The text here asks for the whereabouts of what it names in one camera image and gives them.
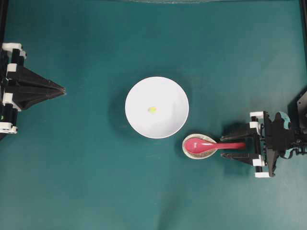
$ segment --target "red spoon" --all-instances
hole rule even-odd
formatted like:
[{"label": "red spoon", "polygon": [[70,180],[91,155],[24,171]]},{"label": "red spoon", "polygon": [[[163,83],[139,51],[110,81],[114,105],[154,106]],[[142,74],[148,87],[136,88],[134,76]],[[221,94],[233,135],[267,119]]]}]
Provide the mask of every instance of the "red spoon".
[{"label": "red spoon", "polygon": [[188,139],[184,143],[185,149],[189,153],[199,154],[202,152],[206,152],[209,150],[221,150],[221,149],[233,149],[233,150],[240,150],[245,149],[245,143],[212,143],[203,139],[199,138],[191,138]]}]

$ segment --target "small yellow object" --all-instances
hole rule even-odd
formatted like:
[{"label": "small yellow object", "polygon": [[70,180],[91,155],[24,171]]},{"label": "small yellow object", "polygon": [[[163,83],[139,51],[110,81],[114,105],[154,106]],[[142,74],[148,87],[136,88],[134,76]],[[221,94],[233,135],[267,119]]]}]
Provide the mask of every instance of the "small yellow object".
[{"label": "small yellow object", "polygon": [[157,112],[157,108],[156,107],[150,107],[148,109],[148,112],[151,113],[151,114],[154,114],[155,112]]}]

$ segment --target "white bracket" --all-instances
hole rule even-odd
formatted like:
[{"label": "white bracket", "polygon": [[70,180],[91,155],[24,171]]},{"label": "white bracket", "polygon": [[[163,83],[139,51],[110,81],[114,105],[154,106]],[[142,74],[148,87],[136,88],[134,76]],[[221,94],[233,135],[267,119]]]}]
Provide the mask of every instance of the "white bracket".
[{"label": "white bracket", "polygon": [[23,47],[20,43],[2,43],[2,49],[8,52],[9,57],[12,56],[13,49],[19,49],[19,56],[24,57],[24,59],[27,58],[27,54],[23,51]]},{"label": "white bracket", "polygon": [[263,119],[264,118],[263,111],[260,111],[260,112],[250,112],[249,116],[250,117],[255,116],[258,119]]},{"label": "white bracket", "polygon": [[264,160],[261,155],[259,155],[258,159],[253,159],[253,166],[265,166]]},{"label": "white bracket", "polygon": [[19,108],[18,105],[16,105],[13,102],[13,94],[10,93],[10,92],[4,92],[2,103],[3,103],[3,105],[5,105],[5,104],[12,104],[13,105],[13,109],[17,109],[19,112],[21,111],[21,108]]},{"label": "white bracket", "polygon": [[257,178],[271,178],[269,172],[255,172]]},{"label": "white bracket", "polygon": [[250,128],[256,128],[258,135],[260,135],[260,126],[261,124],[258,121],[251,121],[249,123]]},{"label": "white bracket", "polygon": [[0,122],[0,133],[16,134],[17,127],[13,126],[13,124],[9,122]]}]

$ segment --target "table surface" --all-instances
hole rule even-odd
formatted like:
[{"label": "table surface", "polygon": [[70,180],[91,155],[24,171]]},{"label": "table surface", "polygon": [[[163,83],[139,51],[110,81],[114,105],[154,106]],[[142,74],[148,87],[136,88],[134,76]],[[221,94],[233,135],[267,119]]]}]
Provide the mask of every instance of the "table surface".
[{"label": "table surface", "polygon": [[[261,180],[219,153],[181,150],[186,135],[219,138],[250,111],[287,112],[307,85],[298,0],[11,0],[5,41],[67,95],[21,112],[18,135],[1,141],[1,229],[305,229],[306,157]],[[125,118],[129,89],[150,76],[189,97],[169,138],[144,138]]]}]

